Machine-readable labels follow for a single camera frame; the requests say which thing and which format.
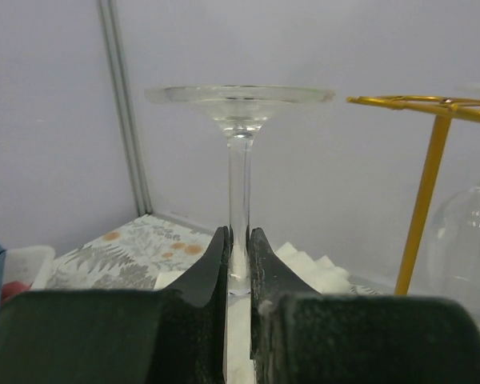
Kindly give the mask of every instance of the clear glass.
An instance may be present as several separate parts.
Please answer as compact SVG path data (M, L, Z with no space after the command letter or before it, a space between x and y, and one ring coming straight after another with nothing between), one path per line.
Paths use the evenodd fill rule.
M302 103L326 102L330 90L285 86L177 86L146 91L150 102L188 102L210 116L227 138L230 153L230 232L232 250L229 291L250 292L249 208L250 151L262 125L280 110Z
M440 205L426 249L433 293L459 301L480 323L480 183Z

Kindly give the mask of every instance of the upside-down wine glass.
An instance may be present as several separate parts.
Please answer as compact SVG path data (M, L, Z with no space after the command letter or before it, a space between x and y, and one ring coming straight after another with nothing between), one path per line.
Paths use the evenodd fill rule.
M191 103L218 124L227 138L230 153L231 259L228 290L231 294L250 292L249 241L250 149L262 125L289 106L326 102L330 90L286 86L176 86L146 90L153 103Z

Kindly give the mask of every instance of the white wall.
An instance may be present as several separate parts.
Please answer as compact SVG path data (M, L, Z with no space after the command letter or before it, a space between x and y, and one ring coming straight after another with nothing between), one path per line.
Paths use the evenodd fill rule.
M96 2L0 0L0 242L61 254L135 215Z
M158 212L227 223L226 141L185 106L149 104L145 88L330 87L327 108L280 115L255 139L251 226L394 283L433 117L345 97L480 81L480 0L132 0L119 13ZM433 208L479 176L480 125L455 122Z

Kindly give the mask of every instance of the white container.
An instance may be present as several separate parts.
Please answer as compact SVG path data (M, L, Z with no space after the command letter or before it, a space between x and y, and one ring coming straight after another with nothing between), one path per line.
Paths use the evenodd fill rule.
M28 246L8 250L3 284L22 282L30 290L44 290L51 276L55 249L51 246Z

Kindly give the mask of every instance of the table surface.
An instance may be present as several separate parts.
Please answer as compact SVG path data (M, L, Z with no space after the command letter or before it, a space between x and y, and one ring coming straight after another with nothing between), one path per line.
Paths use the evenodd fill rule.
M152 290L160 272L187 270L210 234L144 215L54 260L47 289ZM352 285L352 294L383 294Z

